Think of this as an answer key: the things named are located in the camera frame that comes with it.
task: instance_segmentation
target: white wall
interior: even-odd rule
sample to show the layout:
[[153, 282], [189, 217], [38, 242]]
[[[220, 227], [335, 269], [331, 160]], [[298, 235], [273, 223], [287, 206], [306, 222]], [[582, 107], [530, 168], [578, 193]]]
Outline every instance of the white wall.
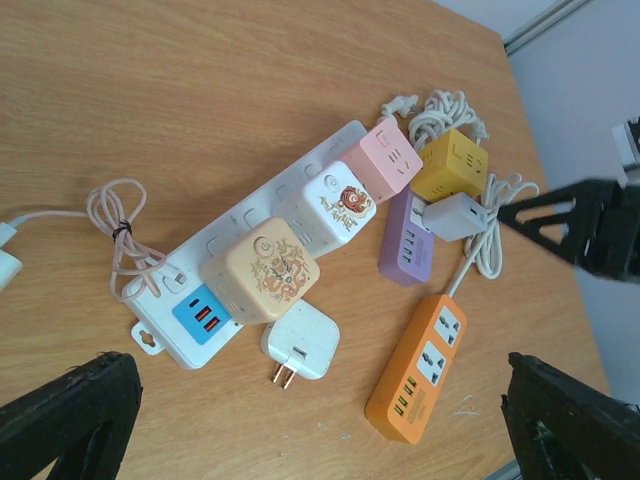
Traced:
[[511, 35], [556, 3], [556, 0], [433, 0], [498, 32]]
[[[611, 129], [640, 114], [638, 19], [638, 0], [596, 0], [511, 57], [550, 188], [624, 178]], [[576, 275], [612, 394], [640, 404], [640, 285]]]

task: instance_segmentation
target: red usb port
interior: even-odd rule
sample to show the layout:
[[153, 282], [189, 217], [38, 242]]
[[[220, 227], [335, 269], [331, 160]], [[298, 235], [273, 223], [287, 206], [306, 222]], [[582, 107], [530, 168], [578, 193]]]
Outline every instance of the red usb port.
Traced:
[[198, 313], [196, 313], [196, 320], [198, 320], [199, 322], [201, 322], [202, 320], [204, 320], [204, 318], [209, 315], [211, 313], [211, 308], [209, 307], [204, 307], [202, 310], [200, 310]]
[[213, 317], [211, 320], [207, 322], [207, 324], [204, 326], [204, 329], [207, 332], [210, 332], [211, 330], [213, 330], [213, 327], [215, 327], [218, 323], [220, 323], [220, 319], [218, 317]]

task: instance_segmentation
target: orange power strip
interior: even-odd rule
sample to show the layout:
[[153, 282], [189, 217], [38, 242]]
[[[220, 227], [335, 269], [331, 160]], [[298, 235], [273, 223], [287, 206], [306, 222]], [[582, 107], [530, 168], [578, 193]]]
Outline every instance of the orange power strip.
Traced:
[[388, 440], [420, 441], [466, 324], [451, 297], [420, 301], [365, 407]]

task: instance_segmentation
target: pink cube socket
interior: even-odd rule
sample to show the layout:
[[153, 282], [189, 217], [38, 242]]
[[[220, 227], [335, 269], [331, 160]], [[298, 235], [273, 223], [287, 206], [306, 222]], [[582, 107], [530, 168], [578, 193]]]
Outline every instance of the pink cube socket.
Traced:
[[386, 118], [340, 157], [376, 203], [400, 193], [422, 168], [422, 159]]

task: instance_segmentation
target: power button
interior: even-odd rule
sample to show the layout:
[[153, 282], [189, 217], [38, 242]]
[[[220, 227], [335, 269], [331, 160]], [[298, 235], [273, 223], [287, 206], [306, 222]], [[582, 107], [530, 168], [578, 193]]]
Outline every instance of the power button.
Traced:
[[258, 237], [253, 242], [253, 249], [261, 257], [270, 257], [273, 254], [273, 245], [267, 237]]
[[340, 182], [333, 175], [327, 175], [326, 177], [324, 177], [324, 184], [332, 192], [337, 192], [338, 190], [340, 190]]
[[376, 135], [376, 138], [380, 142], [380, 145], [382, 145], [383, 147], [389, 145], [389, 137], [387, 137], [387, 134], [385, 132], [378, 133]]

